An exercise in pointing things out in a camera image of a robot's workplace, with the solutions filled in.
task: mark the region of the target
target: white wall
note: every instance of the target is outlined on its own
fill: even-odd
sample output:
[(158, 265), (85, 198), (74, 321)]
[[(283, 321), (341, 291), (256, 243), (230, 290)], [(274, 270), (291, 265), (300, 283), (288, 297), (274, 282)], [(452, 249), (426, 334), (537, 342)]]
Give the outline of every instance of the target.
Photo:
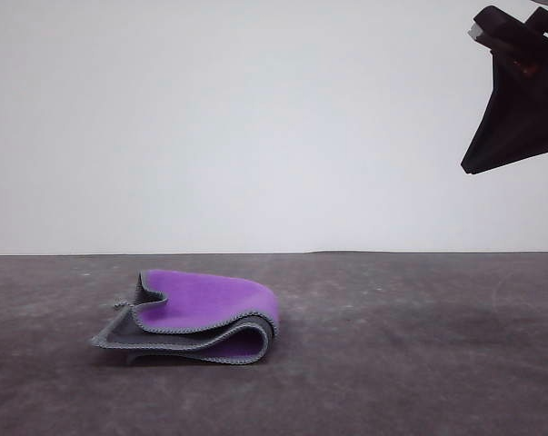
[(0, 0), (0, 254), (548, 250), (548, 155), (459, 166), (490, 3)]

